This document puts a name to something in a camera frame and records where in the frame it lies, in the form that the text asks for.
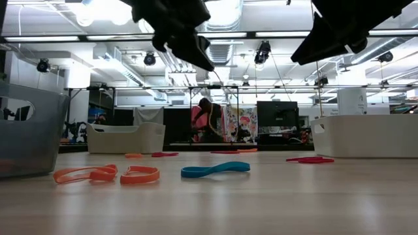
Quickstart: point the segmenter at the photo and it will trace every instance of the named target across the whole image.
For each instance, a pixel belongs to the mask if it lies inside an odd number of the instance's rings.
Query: white box
[[[311,121],[315,153],[327,157],[418,157],[418,115],[329,116]]]

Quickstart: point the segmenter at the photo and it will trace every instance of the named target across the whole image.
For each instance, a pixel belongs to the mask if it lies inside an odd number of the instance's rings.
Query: rubber band
[[[298,163],[306,164],[321,164],[321,163],[333,163],[334,159],[327,159],[323,157],[297,157],[292,159],[286,159],[287,162],[296,161]]]
[[[238,149],[238,152],[240,153],[255,153],[256,151],[259,151],[258,149]]]
[[[153,153],[151,157],[175,157],[178,153]]]
[[[210,153],[217,153],[217,154],[239,154],[239,151],[211,151]]]
[[[77,174],[74,176],[66,176],[67,174],[81,171],[81,170],[94,170],[92,172]],[[58,170],[54,173],[53,177],[56,183],[70,183],[79,180],[100,180],[100,181],[113,181],[118,173],[118,168],[114,164],[106,166],[88,166],[79,168],[66,168]]]
[[[298,161],[299,163],[307,164],[321,164],[321,163],[333,163],[334,159],[302,159]]]
[[[308,159],[323,159],[323,157],[296,157],[296,158],[286,159],[286,161],[300,161],[300,160],[308,160]]]
[[[144,176],[131,176],[132,173],[146,173]],[[150,183],[159,179],[159,170],[148,166],[130,166],[128,170],[120,176],[121,184]]]
[[[126,158],[141,158],[142,154],[140,154],[140,153],[126,153],[125,157]]]
[[[182,169],[182,177],[184,178],[200,178],[209,174],[224,172],[224,171],[236,171],[247,172],[250,170],[248,163],[243,162],[228,162],[219,164],[217,166],[205,167],[205,166],[188,166]]]

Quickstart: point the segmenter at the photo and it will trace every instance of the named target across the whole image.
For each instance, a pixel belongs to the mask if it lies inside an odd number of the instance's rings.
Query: gray storage bin
[[[0,82],[0,97],[30,102],[26,121],[0,119],[0,178],[54,170],[69,97]]]

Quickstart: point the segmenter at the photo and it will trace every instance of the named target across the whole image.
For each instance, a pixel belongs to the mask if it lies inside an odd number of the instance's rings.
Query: colorful poster
[[[254,143],[258,135],[257,108],[224,107],[224,122],[228,142]]]

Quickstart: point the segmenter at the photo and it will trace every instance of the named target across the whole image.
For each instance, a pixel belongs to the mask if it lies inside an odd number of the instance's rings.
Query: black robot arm
[[[210,19],[202,0],[121,0],[132,6],[133,21],[145,19],[155,31],[152,44],[208,71],[213,63],[205,51],[210,42],[198,36],[195,28]],[[369,30],[391,16],[398,16],[413,0],[312,0],[315,13],[313,28],[291,59],[307,64],[346,54],[345,46],[359,53],[367,46]]]

